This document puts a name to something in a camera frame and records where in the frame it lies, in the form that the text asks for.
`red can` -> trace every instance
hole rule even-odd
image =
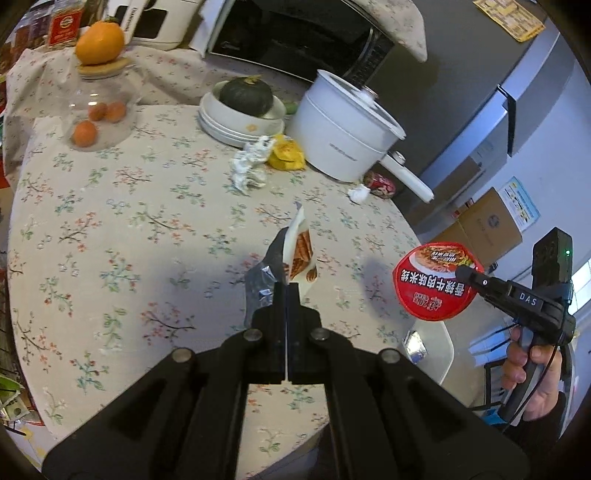
[[[363,176],[363,184],[376,197],[383,199],[391,199],[396,193],[396,187],[392,180],[371,170]]]

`wooden lid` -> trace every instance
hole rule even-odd
[[[99,65],[78,65],[78,73],[84,78],[101,78],[115,75],[132,63],[127,57],[120,57],[116,60],[101,63]]]

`red label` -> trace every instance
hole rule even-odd
[[[47,44],[53,46],[58,43],[74,40],[78,35],[82,12],[83,10],[78,10],[54,17],[49,27],[50,36]]]

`refrigerator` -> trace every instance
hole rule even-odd
[[[369,87],[407,133],[395,146],[407,168],[435,193],[425,204],[393,179],[394,203],[421,235],[519,152],[564,89],[574,55],[544,11],[527,0],[520,3],[545,30],[523,43],[470,0],[414,3],[425,22],[427,61],[394,47]]]

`jar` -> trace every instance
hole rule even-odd
[[[143,80],[142,70],[125,57],[79,66],[62,88],[63,141],[76,150],[98,151],[125,140],[135,128]]]
[[[29,46],[31,32],[31,14],[27,12],[14,29],[14,43],[12,45],[12,64],[14,65]]]
[[[84,4],[83,0],[56,0],[49,20],[47,50],[59,50],[75,45]]]
[[[29,35],[29,48],[37,48],[45,43],[45,37],[49,30],[50,19],[51,12],[45,4],[31,8],[31,32]]]

